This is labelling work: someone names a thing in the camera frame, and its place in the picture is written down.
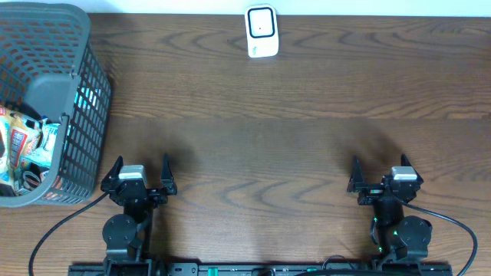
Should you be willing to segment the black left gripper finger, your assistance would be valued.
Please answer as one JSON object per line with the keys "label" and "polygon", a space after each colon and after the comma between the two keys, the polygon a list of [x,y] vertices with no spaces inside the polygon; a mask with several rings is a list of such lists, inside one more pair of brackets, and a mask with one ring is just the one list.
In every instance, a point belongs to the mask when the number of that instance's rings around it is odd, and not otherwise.
{"label": "black left gripper finger", "polygon": [[165,153],[163,156],[163,166],[162,172],[160,174],[160,182],[162,183],[167,195],[176,195],[177,185],[171,172],[169,161],[169,157]]}
{"label": "black left gripper finger", "polygon": [[116,189],[119,183],[119,173],[124,165],[122,156],[118,156],[114,165],[101,181],[102,192],[112,192]]}

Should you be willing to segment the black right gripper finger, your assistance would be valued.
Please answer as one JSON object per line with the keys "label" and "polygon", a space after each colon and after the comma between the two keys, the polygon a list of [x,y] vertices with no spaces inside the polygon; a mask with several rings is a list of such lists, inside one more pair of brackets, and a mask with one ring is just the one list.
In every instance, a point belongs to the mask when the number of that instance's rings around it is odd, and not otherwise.
{"label": "black right gripper finger", "polygon": [[[408,159],[408,157],[405,154],[402,154],[401,155],[401,157],[400,157],[400,164],[402,166],[412,166],[410,160]],[[419,184],[422,184],[424,182],[424,180],[423,180],[423,178],[421,177],[421,175],[418,172],[417,172],[417,176],[418,176],[418,178],[417,178],[417,180],[415,180],[415,182],[418,182]]]}
{"label": "black right gripper finger", "polygon": [[359,159],[353,157],[353,167],[348,181],[347,192],[360,192],[364,188],[364,177]]}

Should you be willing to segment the yellow snack packet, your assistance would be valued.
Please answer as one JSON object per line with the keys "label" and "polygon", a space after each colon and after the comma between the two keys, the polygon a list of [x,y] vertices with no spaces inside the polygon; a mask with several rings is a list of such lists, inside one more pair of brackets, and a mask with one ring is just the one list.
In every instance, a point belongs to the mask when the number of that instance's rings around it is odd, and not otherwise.
{"label": "yellow snack packet", "polygon": [[41,139],[41,124],[18,111],[1,107],[1,184],[13,186],[15,177],[27,170],[31,154]]}

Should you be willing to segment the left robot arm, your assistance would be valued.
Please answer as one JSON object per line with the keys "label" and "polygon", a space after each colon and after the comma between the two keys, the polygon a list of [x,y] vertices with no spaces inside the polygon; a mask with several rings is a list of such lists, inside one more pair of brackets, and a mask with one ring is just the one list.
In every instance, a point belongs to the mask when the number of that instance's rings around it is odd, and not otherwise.
{"label": "left robot arm", "polygon": [[153,211],[177,194],[168,155],[163,156],[160,182],[160,188],[148,188],[144,166],[125,166],[121,156],[103,178],[101,190],[124,209],[109,218],[102,230],[107,245],[104,275],[167,274],[166,265],[150,256],[150,238]]}

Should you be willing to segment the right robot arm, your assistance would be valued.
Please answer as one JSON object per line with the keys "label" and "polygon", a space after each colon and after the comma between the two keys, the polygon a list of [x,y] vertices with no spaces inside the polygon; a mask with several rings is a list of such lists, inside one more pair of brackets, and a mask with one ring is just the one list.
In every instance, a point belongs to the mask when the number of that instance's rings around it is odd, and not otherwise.
{"label": "right robot arm", "polygon": [[358,205],[373,207],[371,238],[380,251],[372,261],[375,269],[382,271],[392,264],[418,266],[428,256],[433,226],[426,219],[404,214],[404,205],[416,198],[422,184],[423,178],[405,155],[378,183],[366,182],[359,159],[353,159],[347,191],[358,195]]}

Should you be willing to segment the white barcode scanner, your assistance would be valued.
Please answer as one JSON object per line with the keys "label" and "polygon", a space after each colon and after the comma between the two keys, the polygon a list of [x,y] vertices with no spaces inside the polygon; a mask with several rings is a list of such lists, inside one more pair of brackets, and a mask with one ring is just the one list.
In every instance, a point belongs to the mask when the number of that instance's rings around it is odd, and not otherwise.
{"label": "white barcode scanner", "polygon": [[250,58],[268,58],[279,51],[276,10],[271,5],[253,5],[245,11],[245,29]]}

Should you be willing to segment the light green snack packet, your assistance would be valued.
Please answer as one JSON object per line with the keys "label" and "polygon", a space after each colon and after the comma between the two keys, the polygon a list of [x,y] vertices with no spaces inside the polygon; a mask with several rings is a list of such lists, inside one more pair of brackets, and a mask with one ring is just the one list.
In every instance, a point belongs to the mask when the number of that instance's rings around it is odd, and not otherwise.
{"label": "light green snack packet", "polygon": [[59,123],[49,123],[47,119],[42,120],[41,143],[25,159],[41,167],[50,167],[54,153],[54,145],[58,135]]}

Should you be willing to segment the dark snack packet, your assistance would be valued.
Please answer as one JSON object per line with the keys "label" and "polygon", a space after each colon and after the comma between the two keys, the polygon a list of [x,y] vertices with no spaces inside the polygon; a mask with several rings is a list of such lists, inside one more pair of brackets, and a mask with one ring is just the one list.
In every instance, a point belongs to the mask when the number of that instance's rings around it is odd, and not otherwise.
{"label": "dark snack packet", "polygon": [[45,179],[49,169],[32,165],[29,169],[1,173],[1,196],[24,196],[34,191]]}

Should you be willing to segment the grey plastic mesh basket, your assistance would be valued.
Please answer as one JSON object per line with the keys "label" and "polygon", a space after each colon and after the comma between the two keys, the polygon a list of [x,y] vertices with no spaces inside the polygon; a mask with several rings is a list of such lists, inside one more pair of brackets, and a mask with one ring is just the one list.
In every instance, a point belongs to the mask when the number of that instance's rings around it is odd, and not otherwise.
{"label": "grey plastic mesh basket", "polygon": [[3,196],[4,208],[74,205],[95,189],[112,91],[90,33],[75,5],[1,5],[1,104],[59,125],[48,175],[25,195]]}

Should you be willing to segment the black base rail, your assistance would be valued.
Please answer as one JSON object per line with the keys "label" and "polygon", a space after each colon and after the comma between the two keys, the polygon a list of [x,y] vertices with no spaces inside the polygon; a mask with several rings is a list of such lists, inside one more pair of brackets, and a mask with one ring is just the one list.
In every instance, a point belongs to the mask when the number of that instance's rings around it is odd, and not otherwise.
{"label": "black base rail", "polygon": [[252,276],[298,275],[317,271],[331,271],[334,275],[352,275],[362,271],[364,275],[451,275],[448,264],[384,264],[371,268],[367,264],[329,262],[327,264],[76,264],[68,268],[68,275],[164,275],[164,276]]}

